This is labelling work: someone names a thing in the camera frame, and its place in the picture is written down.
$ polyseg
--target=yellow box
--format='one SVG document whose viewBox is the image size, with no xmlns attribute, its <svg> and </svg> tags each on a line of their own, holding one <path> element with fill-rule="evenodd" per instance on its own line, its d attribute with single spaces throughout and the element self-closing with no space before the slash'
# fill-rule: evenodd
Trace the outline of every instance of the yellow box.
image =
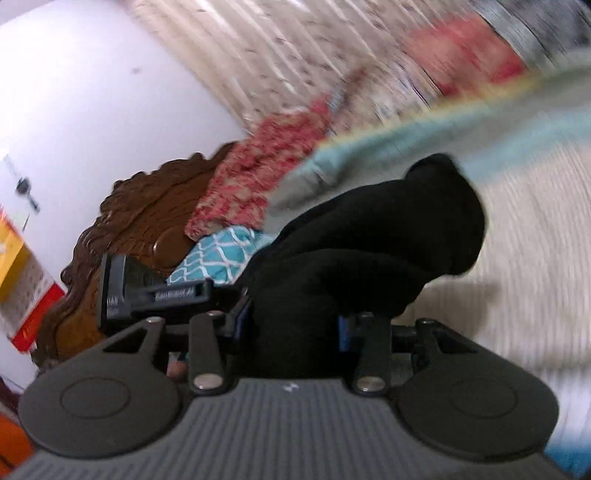
<svg viewBox="0 0 591 480">
<path fill-rule="evenodd" d="M 0 222 L 0 302 L 10 295 L 28 259 L 29 249 L 21 237 Z"/>
</svg>

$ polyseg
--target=gray ribbed surface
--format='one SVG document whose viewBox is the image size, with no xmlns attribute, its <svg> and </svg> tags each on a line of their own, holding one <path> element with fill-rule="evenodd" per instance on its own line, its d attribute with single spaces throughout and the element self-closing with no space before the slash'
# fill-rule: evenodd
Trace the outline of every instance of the gray ribbed surface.
<svg viewBox="0 0 591 480">
<path fill-rule="evenodd" d="M 449 459 L 406 433 L 388 405 L 338 380 L 241 380 L 199 399 L 168 435 L 112 460 L 38 453 L 10 480 L 521 479 L 562 477 L 542 456 L 501 466 Z"/>
</svg>

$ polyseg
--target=white wall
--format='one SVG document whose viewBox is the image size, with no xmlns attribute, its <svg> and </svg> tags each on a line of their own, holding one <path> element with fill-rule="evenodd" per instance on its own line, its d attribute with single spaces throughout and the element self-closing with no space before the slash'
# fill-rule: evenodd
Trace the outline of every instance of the white wall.
<svg viewBox="0 0 591 480">
<path fill-rule="evenodd" d="M 1 0 L 0 24 L 18 17 L 34 8 L 40 7 L 51 0 Z"/>
<path fill-rule="evenodd" d="M 54 0 L 0 26 L 0 148 L 31 179 L 41 213 L 24 238 L 56 280 L 115 180 L 243 136 L 115 0 Z M 0 204 L 21 216 L 14 188 L 0 164 Z"/>
</svg>

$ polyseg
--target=orange object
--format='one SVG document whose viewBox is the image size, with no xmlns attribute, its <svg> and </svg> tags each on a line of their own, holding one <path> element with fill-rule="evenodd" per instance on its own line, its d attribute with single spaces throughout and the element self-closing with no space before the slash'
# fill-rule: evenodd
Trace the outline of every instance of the orange object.
<svg viewBox="0 0 591 480">
<path fill-rule="evenodd" d="M 22 428 L 0 414 L 0 478 L 33 454 L 33 448 Z"/>
<path fill-rule="evenodd" d="M 28 259 L 27 246 L 4 219 L 0 222 L 0 301 L 10 295 Z"/>
</svg>

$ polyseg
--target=red patterned pillow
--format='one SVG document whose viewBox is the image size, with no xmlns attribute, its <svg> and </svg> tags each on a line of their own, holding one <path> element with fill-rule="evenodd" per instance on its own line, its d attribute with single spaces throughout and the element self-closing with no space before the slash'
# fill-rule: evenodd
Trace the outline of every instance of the red patterned pillow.
<svg viewBox="0 0 591 480">
<path fill-rule="evenodd" d="M 330 123 L 327 97 L 308 111 L 266 117 L 253 136 L 237 144 L 213 175 L 185 234 L 198 241 L 229 225 L 261 229 L 268 194 L 324 138 Z"/>
</svg>

